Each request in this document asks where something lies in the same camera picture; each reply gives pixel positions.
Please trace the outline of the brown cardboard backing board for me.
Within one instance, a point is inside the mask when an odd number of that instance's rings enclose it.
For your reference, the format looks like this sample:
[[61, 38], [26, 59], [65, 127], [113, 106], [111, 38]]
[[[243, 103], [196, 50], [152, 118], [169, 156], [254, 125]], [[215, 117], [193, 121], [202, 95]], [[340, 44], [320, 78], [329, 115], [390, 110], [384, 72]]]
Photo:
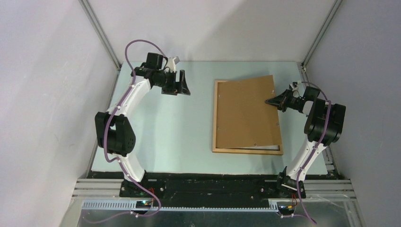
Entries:
[[218, 85], [217, 148], [281, 145], [272, 75], [227, 80]]

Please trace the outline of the light wooden picture frame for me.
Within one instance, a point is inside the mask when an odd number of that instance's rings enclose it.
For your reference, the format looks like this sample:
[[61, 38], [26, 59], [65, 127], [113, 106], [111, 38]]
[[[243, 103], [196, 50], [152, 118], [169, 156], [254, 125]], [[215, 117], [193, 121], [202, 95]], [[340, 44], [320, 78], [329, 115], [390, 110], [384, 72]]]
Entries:
[[217, 148], [217, 106], [218, 106], [218, 85], [226, 82], [226, 80], [216, 80], [214, 85], [214, 107], [213, 107], [213, 139], [212, 152], [220, 154], [244, 154], [244, 155], [269, 155], [282, 156], [284, 155], [283, 145], [279, 145], [278, 150], [269, 149], [250, 149], [250, 148]]

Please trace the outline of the photo print of window plant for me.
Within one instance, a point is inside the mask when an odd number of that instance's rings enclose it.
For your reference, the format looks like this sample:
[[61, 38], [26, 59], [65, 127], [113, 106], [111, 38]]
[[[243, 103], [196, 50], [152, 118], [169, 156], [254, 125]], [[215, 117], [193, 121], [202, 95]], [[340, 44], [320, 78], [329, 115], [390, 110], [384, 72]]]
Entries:
[[239, 147], [235, 149], [248, 149], [248, 150], [280, 150], [279, 145], [269, 145], [269, 146], [252, 146], [252, 147]]

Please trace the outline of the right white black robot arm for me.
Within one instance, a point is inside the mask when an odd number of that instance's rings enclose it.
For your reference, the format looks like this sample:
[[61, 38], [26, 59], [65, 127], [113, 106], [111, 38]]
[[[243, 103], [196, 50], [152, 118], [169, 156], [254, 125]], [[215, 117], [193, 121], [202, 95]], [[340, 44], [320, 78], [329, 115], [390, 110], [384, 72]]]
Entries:
[[265, 101], [279, 111], [293, 109], [307, 116], [303, 145], [291, 164], [278, 174], [275, 192], [282, 198], [301, 191], [307, 171], [317, 156], [341, 137], [346, 113], [344, 105], [320, 99], [322, 91], [318, 88], [307, 86], [299, 97], [294, 96], [295, 91], [296, 86], [291, 85], [280, 95]]

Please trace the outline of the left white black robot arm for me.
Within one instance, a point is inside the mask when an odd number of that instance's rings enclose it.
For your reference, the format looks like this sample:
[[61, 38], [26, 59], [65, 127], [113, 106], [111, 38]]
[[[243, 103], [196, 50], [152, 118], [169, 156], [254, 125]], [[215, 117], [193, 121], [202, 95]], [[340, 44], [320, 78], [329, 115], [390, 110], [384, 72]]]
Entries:
[[133, 182], [131, 191], [138, 197], [148, 194], [149, 183], [142, 179], [145, 169], [133, 154], [136, 135], [128, 116], [153, 87], [160, 87], [163, 95], [191, 94], [185, 71], [176, 69], [179, 61], [179, 57], [148, 53], [146, 61], [131, 72], [128, 87], [121, 98], [106, 112], [95, 115], [98, 146], [103, 148], [108, 163], [119, 163], [124, 178]]

